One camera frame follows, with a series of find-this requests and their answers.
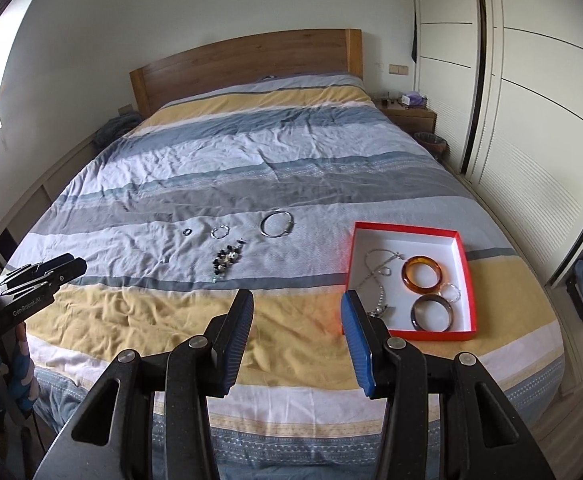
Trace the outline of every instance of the blue gripper pad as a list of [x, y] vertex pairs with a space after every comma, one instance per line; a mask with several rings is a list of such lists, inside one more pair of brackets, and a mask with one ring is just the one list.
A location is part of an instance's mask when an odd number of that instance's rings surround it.
[[249, 330], [254, 319], [254, 296], [249, 292], [243, 301], [242, 308], [234, 329], [232, 339], [227, 346], [224, 359], [224, 370], [222, 371], [222, 387], [228, 392], [236, 384], [238, 369], [248, 343]]
[[340, 317], [349, 347], [349, 354], [358, 385], [367, 397], [373, 396], [376, 381], [371, 370], [371, 351], [363, 335], [363, 327], [356, 316], [353, 303], [347, 293], [340, 302]]

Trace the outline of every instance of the brown bangle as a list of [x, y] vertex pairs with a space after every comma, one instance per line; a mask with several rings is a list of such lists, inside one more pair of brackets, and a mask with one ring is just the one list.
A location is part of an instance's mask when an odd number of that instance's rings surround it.
[[[423, 303], [426, 303], [427, 301], [435, 301], [436, 303], [439, 303], [444, 306], [445, 310], [447, 311], [447, 316], [449, 318], [449, 322], [447, 323], [447, 328], [445, 330], [440, 331], [425, 330], [418, 323], [418, 320], [415, 317], [415, 310], [417, 309], [418, 306], [420, 306]], [[416, 330], [423, 332], [447, 332], [447, 330], [449, 330], [451, 328], [451, 325], [453, 324], [453, 309], [451, 308], [449, 301], [445, 300], [441, 296], [438, 296], [438, 294], [425, 294], [424, 296], [421, 296], [420, 298], [414, 301], [414, 305], [412, 306], [411, 319], [412, 325]]]
[[[438, 281], [434, 286], [418, 286], [409, 279], [409, 276], [407, 275], [409, 267], [415, 266], [417, 264], [426, 265], [436, 273]], [[443, 283], [443, 271], [441, 270], [441, 266], [428, 256], [414, 256], [413, 258], [409, 258], [403, 265], [402, 276], [405, 286], [417, 294], [433, 294], [434, 292], [438, 291], [441, 283]]]

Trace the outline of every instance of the screw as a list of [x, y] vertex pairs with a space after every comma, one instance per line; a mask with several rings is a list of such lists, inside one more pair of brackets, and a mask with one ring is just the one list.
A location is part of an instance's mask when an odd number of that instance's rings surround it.
[[118, 362], [120, 363], [131, 363], [136, 357], [136, 352], [134, 350], [123, 350], [118, 354]]
[[470, 354], [468, 352], [463, 352], [458, 357], [458, 361], [460, 361], [460, 364], [462, 364], [462, 365], [473, 366], [476, 364], [476, 356], [474, 354]]
[[390, 337], [387, 339], [387, 346], [395, 350], [402, 350], [407, 346], [407, 342], [401, 337]]
[[207, 346], [207, 338], [204, 335], [195, 335], [189, 340], [190, 348], [205, 348]]

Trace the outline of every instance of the red box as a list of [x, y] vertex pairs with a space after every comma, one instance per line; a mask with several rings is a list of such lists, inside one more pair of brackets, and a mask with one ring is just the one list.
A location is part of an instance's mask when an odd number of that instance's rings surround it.
[[[347, 289], [357, 286], [363, 278], [369, 275], [364, 265], [367, 254], [371, 268], [380, 265], [390, 253], [377, 251], [368, 253], [371, 249], [389, 249], [404, 256], [405, 260], [412, 256], [429, 256], [435, 260], [443, 271], [443, 283], [453, 283], [460, 290], [460, 299], [451, 303], [454, 312], [451, 328], [447, 332], [434, 332], [436, 324], [440, 330], [447, 324], [447, 313], [442, 306], [438, 309], [425, 310], [431, 320], [432, 332], [416, 330], [411, 322], [411, 309], [420, 294], [409, 290], [401, 279], [401, 268], [404, 260], [393, 260], [387, 264], [391, 269], [390, 276], [378, 276], [386, 291], [386, 303], [389, 309], [382, 316], [389, 332], [410, 340], [420, 341], [465, 341], [476, 335], [476, 307], [474, 291], [469, 275], [469, 266], [465, 250], [457, 231], [418, 227], [398, 224], [380, 224], [373, 222], [356, 222], [353, 230], [349, 267], [347, 273]], [[433, 270], [419, 266], [415, 279], [421, 286], [431, 286], [435, 283]], [[363, 306], [372, 311], [377, 306], [380, 288], [374, 280], [367, 280], [357, 290]]]

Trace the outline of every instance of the jewelry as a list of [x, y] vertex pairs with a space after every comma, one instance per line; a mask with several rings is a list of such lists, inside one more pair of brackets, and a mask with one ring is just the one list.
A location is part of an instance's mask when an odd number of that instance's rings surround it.
[[[382, 264], [380, 264], [379, 266], [376, 266], [374, 269], [372, 269], [369, 266], [369, 263], [367, 263], [367, 258], [369, 257], [370, 254], [379, 253], [379, 252], [391, 253], [391, 256], [389, 258], [387, 258]], [[369, 270], [369, 274], [361, 283], [358, 284], [358, 286], [355, 286], [354, 288], [355, 289], [360, 288], [370, 278], [373, 279], [377, 283], [378, 287], [380, 288], [380, 296], [378, 298], [378, 303], [377, 303], [376, 307], [374, 308], [373, 311], [371, 311], [369, 313], [369, 315], [372, 317], [380, 317], [383, 314], [385, 314], [385, 311], [387, 310], [387, 303], [385, 302], [385, 287], [382, 286], [382, 283], [380, 283], [380, 280], [378, 279], [377, 274], [380, 274], [381, 276], [390, 276], [391, 269], [389, 267], [387, 267], [387, 264], [392, 262], [393, 260], [396, 260], [396, 259], [404, 260], [405, 258], [401, 254], [395, 253], [394, 251], [390, 251], [389, 249], [372, 249], [371, 251], [367, 251], [367, 253], [365, 254], [364, 264], [365, 264], [365, 267], [367, 267], [367, 270]]]
[[[451, 290], [454, 294], [453, 296], [453, 300], [451, 300], [449, 298], [448, 294], [443, 294], [444, 291], [446, 290]], [[440, 294], [443, 298], [445, 298], [445, 300], [449, 301], [450, 303], [456, 303], [457, 301], [460, 300], [460, 288], [458, 288], [456, 285], [454, 285], [453, 283], [443, 283], [443, 285], [441, 285], [441, 290], [438, 291], [438, 294]]]
[[[423, 303], [426, 303], [427, 301], [435, 301], [436, 303], [439, 303], [444, 306], [445, 310], [447, 311], [447, 316], [449, 317], [449, 323], [447, 323], [447, 328], [445, 328], [445, 330], [433, 330], [433, 331], [425, 330], [418, 324], [418, 320], [415, 318], [415, 310], [417, 309], [417, 307], [419, 307]], [[411, 311], [411, 319], [412, 325], [416, 330], [422, 332], [447, 332], [447, 330], [451, 328], [451, 324], [453, 323], [453, 309], [451, 308], [449, 302], [445, 300], [442, 296], [438, 296], [438, 294], [425, 294], [424, 296], [421, 296], [420, 298], [414, 301], [414, 305], [412, 306]]]
[[[285, 214], [289, 217], [289, 219], [287, 220], [287, 225], [285, 226], [285, 229], [283, 230], [282, 233], [277, 234], [277, 235], [270, 235], [269, 233], [267, 233], [265, 231], [265, 222], [267, 222], [268, 219], [270, 219], [272, 216], [280, 215], [280, 214]], [[276, 211], [273, 211], [270, 214], [268, 214], [265, 218], [263, 218], [263, 221], [260, 222], [260, 234], [262, 234], [263, 236], [266, 236], [267, 238], [280, 238], [281, 236], [288, 235], [289, 233], [291, 233], [293, 227], [294, 227], [294, 221], [293, 221], [292, 214], [289, 211], [285, 211], [283, 209], [277, 209]]]
[[[221, 231], [221, 230], [224, 230], [224, 234], [223, 233], [219, 234], [218, 231]], [[217, 240], [224, 238], [228, 234], [230, 234], [230, 228], [227, 227], [226, 225], [219, 225], [218, 227], [214, 227], [214, 229], [212, 229], [212, 232], [211, 232], [212, 238], [216, 238]]]
[[[412, 280], [409, 279], [409, 275], [407, 273], [408, 270], [410, 269], [410, 267], [418, 264], [426, 265], [431, 270], [433, 270], [433, 272], [436, 273], [437, 281], [434, 286], [418, 286], [414, 282], [412, 282]], [[433, 259], [429, 258], [428, 256], [414, 256], [412, 258], [409, 258], [405, 262], [405, 265], [403, 265], [402, 278], [403, 283], [405, 283], [407, 288], [412, 292], [416, 292], [417, 294], [432, 294], [433, 292], [438, 291], [438, 289], [441, 286], [441, 283], [443, 282], [443, 271], [441, 270], [441, 266], [438, 265], [435, 261], [433, 261]]]
[[213, 283], [218, 281], [218, 277], [221, 274], [227, 272], [229, 266], [238, 262], [240, 259], [240, 251], [245, 243], [246, 242], [243, 240], [238, 240], [238, 245], [236, 247], [228, 245], [226, 250], [222, 249], [218, 251], [216, 259], [212, 262], [212, 266], [214, 266], [214, 277], [212, 278]]

